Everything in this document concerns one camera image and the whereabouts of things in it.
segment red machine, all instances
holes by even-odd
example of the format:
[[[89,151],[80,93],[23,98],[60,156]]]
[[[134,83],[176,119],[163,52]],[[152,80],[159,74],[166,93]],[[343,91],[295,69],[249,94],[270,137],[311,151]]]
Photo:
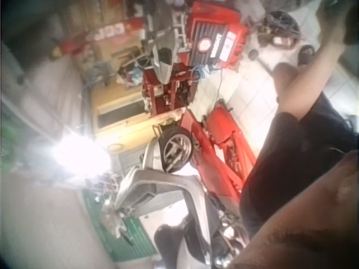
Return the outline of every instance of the red machine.
[[[188,67],[177,64],[172,73],[169,84],[162,85],[153,69],[144,70],[142,95],[152,116],[188,106],[195,95],[197,82]]]
[[[185,93],[193,68],[228,68],[238,62],[249,29],[240,23],[240,13],[228,7],[232,2],[196,1],[179,10],[165,0],[149,4],[155,9],[146,17],[145,43],[153,70],[144,72],[144,97],[152,115],[188,105]],[[159,87],[161,98],[154,91]]]
[[[187,66],[235,65],[250,32],[240,21],[238,11],[194,2],[185,26],[190,51],[177,55]]]
[[[243,184],[256,157],[227,108],[218,102],[204,121],[204,129],[190,110],[179,124],[200,146],[194,160],[208,192],[216,194],[226,208],[238,210]],[[223,151],[224,160],[217,156],[216,147]]]

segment cable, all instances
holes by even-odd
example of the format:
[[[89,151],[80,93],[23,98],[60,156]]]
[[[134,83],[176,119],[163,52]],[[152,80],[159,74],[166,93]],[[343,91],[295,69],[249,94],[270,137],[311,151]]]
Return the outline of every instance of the cable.
[[[215,98],[215,102],[214,102],[214,106],[213,109],[215,108],[215,104],[218,101],[218,97],[219,97],[219,92],[220,92],[220,87],[222,86],[222,79],[223,79],[223,69],[220,69],[220,81],[219,81],[219,86],[218,86],[218,90],[217,90],[217,96]]]

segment leg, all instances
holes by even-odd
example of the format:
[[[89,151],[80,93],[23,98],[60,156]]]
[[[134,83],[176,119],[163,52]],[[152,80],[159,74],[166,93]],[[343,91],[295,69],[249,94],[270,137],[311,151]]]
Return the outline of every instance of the leg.
[[[288,88],[289,84],[297,77],[300,69],[305,68],[301,65],[296,68],[288,63],[279,63],[273,71],[273,80],[277,92],[277,102]],[[332,107],[330,101],[321,93],[308,114],[304,116],[300,124],[306,132],[308,142],[311,145],[334,145],[338,137],[343,133],[343,129],[348,126],[345,120]]]
[[[273,71],[272,76],[274,80],[275,91],[277,92],[277,101],[279,101],[282,93],[298,76],[298,70],[289,63],[278,63]]]

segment bright light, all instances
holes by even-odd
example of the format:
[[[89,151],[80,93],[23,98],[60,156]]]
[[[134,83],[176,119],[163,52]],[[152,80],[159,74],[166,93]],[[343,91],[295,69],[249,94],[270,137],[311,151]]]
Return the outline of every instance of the bright light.
[[[200,173],[198,172],[198,170],[193,168],[190,163],[185,164],[184,167],[181,168],[181,170],[174,172],[173,174],[174,175],[185,175],[185,176],[197,175],[198,177],[200,176]]]
[[[93,178],[111,167],[107,152],[91,139],[75,133],[65,136],[53,152],[59,164],[78,176]]]
[[[167,207],[164,211],[165,223],[169,226],[177,226],[188,215],[185,200],[180,200]]]
[[[230,226],[224,230],[223,235],[229,239],[234,237],[234,229]]]

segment tiled floor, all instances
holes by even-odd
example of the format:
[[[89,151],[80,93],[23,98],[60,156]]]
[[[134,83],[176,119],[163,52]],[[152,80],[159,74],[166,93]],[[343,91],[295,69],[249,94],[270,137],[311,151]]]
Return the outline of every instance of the tiled floor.
[[[320,0],[315,0],[290,13],[300,25],[304,37],[296,49],[283,51],[271,46],[259,48],[257,38],[255,36],[251,38],[248,46],[259,51],[259,59],[269,71],[280,62],[288,62],[296,66],[297,53],[302,45],[311,44],[316,49],[319,47],[320,28],[315,16],[319,3]],[[216,71],[201,80],[195,100],[191,104],[191,109],[198,119],[212,110],[220,78],[220,71]],[[344,117],[351,114],[359,115],[358,92],[358,80],[338,64],[324,90],[334,108]],[[219,98],[224,99],[227,107],[233,108],[231,113],[234,119],[255,154],[258,154],[277,109],[273,79],[269,72],[258,61],[251,62],[244,55],[238,72],[227,69],[222,71]]]

